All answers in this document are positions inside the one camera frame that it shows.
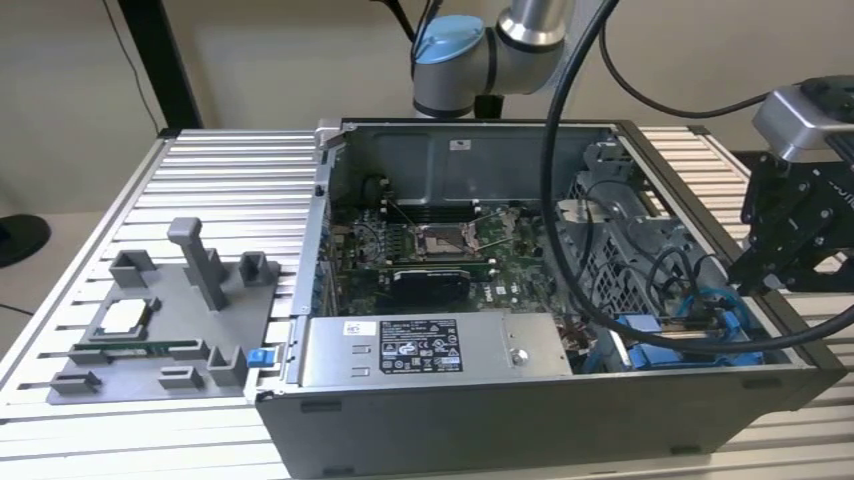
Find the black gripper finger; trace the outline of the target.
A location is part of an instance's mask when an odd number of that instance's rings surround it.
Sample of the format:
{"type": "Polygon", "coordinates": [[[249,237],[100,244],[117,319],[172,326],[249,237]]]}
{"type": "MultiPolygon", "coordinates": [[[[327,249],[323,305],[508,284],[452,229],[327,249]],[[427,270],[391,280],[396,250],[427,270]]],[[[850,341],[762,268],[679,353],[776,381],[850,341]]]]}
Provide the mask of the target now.
{"type": "Polygon", "coordinates": [[[792,292],[852,292],[852,228],[835,224],[800,226],[776,224],[764,228],[771,248],[772,273],[792,292]],[[818,265],[843,253],[834,271],[818,265]]]}
{"type": "Polygon", "coordinates": [[[764,279],[791,262],[791,241],[796,227],[788,225],[800,201],[800,181],[791,176],[791,164],[760,154],[750,167],[750,180],[740,221],[750,226],[747,246],[728,267],[728,279],[739,293],[763,293],[764,279]]]}

